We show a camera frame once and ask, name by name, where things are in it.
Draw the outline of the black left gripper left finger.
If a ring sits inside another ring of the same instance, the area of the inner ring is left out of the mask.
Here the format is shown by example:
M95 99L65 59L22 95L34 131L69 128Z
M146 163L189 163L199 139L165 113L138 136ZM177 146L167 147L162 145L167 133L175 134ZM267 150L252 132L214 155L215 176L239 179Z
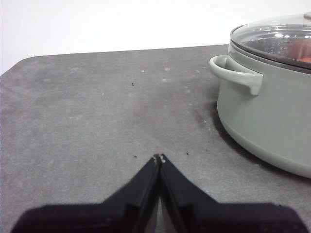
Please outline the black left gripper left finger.
M161 160L154 155L102 203L45 205L24 212L14 233L153 233Z

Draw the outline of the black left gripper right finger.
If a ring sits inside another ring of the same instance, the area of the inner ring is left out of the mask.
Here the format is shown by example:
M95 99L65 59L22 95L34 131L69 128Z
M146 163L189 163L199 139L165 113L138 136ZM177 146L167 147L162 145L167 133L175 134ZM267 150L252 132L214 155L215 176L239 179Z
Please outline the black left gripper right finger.
M219 203L160 155L161 204L169 233L306 233L290 207L273 203Z

